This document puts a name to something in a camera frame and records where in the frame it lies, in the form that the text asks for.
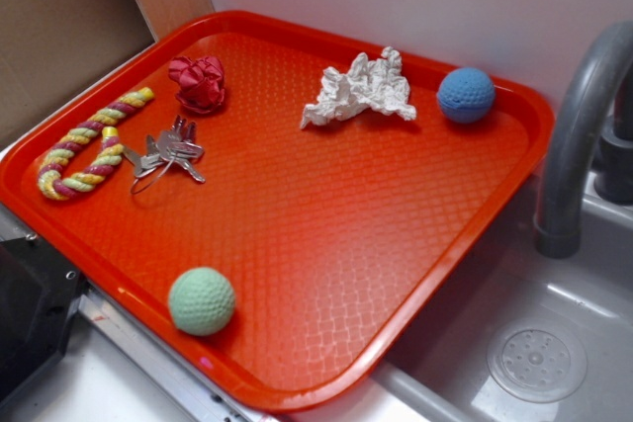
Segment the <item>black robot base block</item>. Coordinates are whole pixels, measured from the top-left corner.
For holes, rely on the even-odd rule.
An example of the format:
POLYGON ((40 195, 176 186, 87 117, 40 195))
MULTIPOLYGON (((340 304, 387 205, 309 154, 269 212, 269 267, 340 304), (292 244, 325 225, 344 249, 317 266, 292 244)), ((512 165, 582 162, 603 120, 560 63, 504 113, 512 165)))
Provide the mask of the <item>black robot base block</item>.
POLYGON ((81 271, 36 234, 1 243, 1 405, 65 356, 86 287, 81 271))

